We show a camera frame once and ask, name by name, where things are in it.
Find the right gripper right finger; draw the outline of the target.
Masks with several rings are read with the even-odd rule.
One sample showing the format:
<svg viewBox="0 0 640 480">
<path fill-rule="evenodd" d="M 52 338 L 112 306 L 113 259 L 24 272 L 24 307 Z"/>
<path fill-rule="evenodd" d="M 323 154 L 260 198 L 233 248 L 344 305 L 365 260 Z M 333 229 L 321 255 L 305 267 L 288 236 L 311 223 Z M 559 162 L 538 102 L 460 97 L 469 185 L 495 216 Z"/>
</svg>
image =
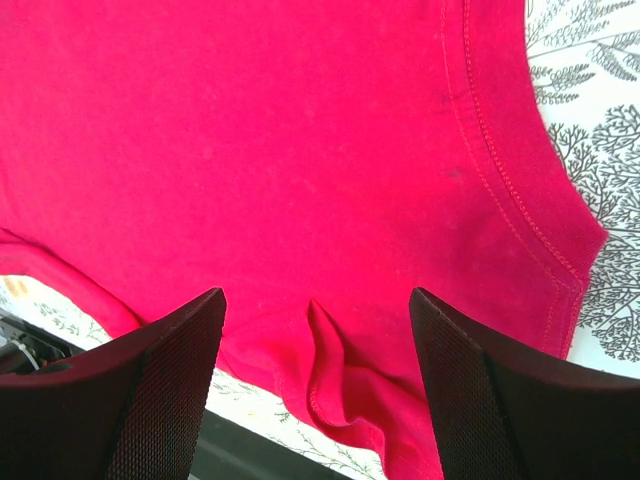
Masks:
<svg viewBox="0 0 640 480">
<path fill-rule="evenodd" d="M 422 288 L 409 310 L 445 478 L 638 478 L 638 380 L 542 353 Z"/>
</svg>

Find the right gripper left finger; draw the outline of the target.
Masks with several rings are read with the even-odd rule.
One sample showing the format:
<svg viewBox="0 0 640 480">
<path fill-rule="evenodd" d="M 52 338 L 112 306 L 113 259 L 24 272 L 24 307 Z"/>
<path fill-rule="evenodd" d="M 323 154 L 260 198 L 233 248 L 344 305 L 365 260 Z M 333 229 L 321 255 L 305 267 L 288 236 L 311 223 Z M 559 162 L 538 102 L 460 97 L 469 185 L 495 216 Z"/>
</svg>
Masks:
<svg viewBox="0 0 640 480">
<path fill-rule="evenodd" d="M 2 478 L 188 478 L 225 312 L 214 288 L 99 347 L 1 374 Z"/>
</svg>

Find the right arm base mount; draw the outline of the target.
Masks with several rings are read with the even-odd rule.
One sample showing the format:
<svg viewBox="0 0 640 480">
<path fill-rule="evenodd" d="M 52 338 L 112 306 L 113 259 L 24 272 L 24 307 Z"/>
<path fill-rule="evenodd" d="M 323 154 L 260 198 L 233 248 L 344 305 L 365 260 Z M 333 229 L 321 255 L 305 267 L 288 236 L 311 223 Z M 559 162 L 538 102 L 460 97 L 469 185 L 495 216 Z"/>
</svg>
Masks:
<svg viewBox="0 0 640 480">
<path fill-rule="evenodd" d="M 48 331 L 1 311 L 1 374 L 28 375 L 83 350 Z"/>
</svg>

